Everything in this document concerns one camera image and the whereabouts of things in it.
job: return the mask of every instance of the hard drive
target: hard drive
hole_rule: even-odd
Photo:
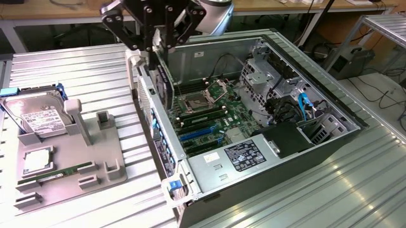
[[[28,88],[6,88],[0,91],[0,106],[18,125],[22,133],[36,133],[47,138],[65,133],[73,124],[64,112],[64,87],[61,84]]]

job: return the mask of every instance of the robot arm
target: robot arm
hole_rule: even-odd
[[[101,8],[101,21],[131,50],[153,52],[183,44],[195,31],[221,35],[231,18],[231,0],[115,0]],[[140,35],[124,30],[123,10],[140,25]]]

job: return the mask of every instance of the power supply label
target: power supply label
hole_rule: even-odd
[[[64,122],[56,109],[49,109],[37,113],[21,114],[28,126],[37,134],[55,132],[64,129]]]
[[[224,151],[237,172],[267,161],[252,140],[225,148]]]

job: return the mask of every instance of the green circuit board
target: green circuit board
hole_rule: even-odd
[[[212,99],[211,101],[207,99],[207,91]],[[244,139],[260,128],[256,120],[248,114],[246,106],[237,99],[237,95],[229,84],[224,82],[217,83],[215,79],[209,82],[207,91],[196,91],[176,96],[175,108],[168,111],[169,120],[188,156],[195,156],[231,144],[232,139],[227,134],[229,129],[233,132],[239,130],[240,134],[237,138]],[[201,111],[207,111],[207,113],[188,118],[189,115],[196,115]],[[188,125],[181,126],[179,118]],[[209,128],[212,128],[211,133],[181,140],[183,136]]]

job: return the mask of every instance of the motherboard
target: motherboard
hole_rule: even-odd
[[[228,80],[203,81],[203,90],[177,89],[168,117],[189,157],[235,143],[260,129]]]

